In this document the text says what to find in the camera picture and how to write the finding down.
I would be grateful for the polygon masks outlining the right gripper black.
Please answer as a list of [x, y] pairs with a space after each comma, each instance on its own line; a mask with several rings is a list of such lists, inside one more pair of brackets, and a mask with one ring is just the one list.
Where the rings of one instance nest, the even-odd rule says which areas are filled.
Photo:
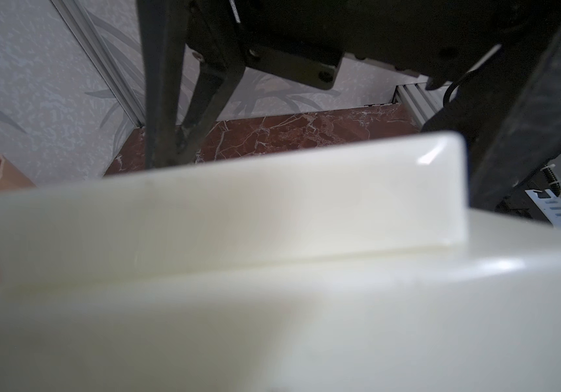
[[495, 207], [561, 146], [561, 1], [192, 1], [188, 12], [203, 64], [328, 90], [351, 54], [432, 89], [457, 85], [424, 130], [466, 138], [474, 207]]

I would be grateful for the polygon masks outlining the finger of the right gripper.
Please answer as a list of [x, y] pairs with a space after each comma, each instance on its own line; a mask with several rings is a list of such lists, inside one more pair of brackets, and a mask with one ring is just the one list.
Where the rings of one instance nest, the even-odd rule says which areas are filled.
[[237, 62], [223, 68], [202, 64], [187, 114], [177, 131], [177, 164], [194, 160], [240, 83], [246, 67]]
[[166, 168], [177, 164], [185, 5], [146, 0], [137, 2], [137, 11], [146, 81], [146, 168]]

